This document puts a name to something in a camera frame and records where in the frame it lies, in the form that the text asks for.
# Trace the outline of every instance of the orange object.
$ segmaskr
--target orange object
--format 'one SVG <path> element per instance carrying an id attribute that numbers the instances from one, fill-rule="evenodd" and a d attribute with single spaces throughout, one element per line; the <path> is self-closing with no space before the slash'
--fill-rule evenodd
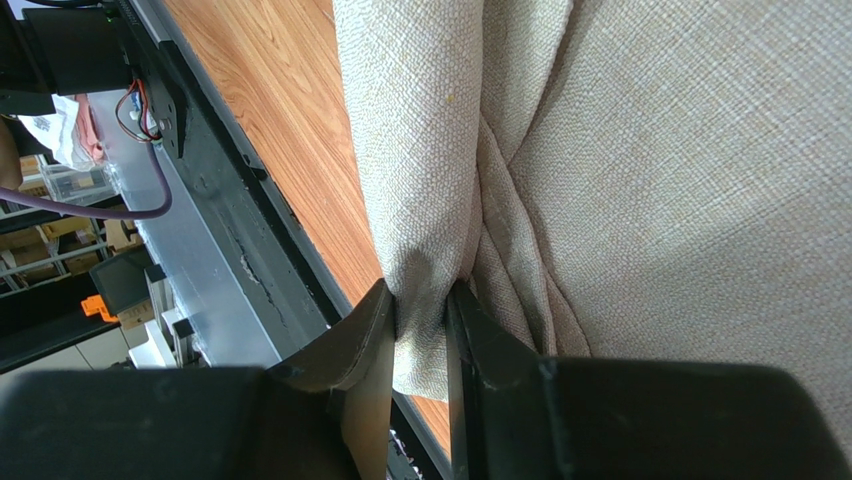
<path id="1" fill-rule="evenodd" d="M 106 305 L 104 305 L 104 297 L 100 295 L 89 297 L 80 302 L 80 305 L 83 307 L 83 312 L 87 317 L 100 313 L 101 318 L 107 323 L 115 323 L 118 321 L 118 317 L 113 317 L 109 314 L 109 310 L 107 310 Z"/>

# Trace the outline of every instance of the wood grain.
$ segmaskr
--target wood grain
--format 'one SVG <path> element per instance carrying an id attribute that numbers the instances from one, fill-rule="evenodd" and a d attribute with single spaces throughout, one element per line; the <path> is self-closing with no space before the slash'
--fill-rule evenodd
<path id="1" fill-rule="evenodd" d="M 163 0 L 352 304 L 381 277 L 331 0 Z M 414 397 L 449 454 L 449 411 Z"/>

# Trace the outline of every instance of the woven textile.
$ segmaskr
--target woven textile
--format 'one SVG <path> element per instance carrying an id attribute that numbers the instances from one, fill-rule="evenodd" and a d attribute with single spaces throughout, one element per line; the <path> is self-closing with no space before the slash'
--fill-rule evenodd
<path id="1" fill-rule="evenodd" d="M 472 280 L 539 352 L 780 366 L 852 454 L 852 3 L 340 0 L 400 325 Z"/>

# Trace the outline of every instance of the white object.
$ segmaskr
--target white object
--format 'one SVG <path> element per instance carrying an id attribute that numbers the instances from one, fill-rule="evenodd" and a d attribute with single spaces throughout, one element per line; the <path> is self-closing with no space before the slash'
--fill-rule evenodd
<path id="1" fill-rule="evenodd" d="M 59 95 L 52 98 L 56 113 L 38 117 L 19 115 L 18 119 L 39 143 L 50 149 L 57 162 L 81 172 L 91 170 L 95 162 L 77 140 L 80 104 Z"/>
<path id="2" fill-rule="evenodd" d="M 145 322 L 145 332 L 148 334 L 148 341 L 129 351 L 133 365 L 139 369 L 177 368 L 177 362 L 169 344 L 166 343 L 166 337 L 163 336 L 159 323 L 156 320 Z"/>

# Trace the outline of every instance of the gray cloth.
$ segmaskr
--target gray cloth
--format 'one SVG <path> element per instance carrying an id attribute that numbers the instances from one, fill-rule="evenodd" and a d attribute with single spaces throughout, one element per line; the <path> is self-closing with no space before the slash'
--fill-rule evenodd
<path id="1" fill-rule="evenodd" d="M 852 455 L 852 4 L 338 1 L 394 386 L 469 278 L 539 352 L 792 372 Z"/>

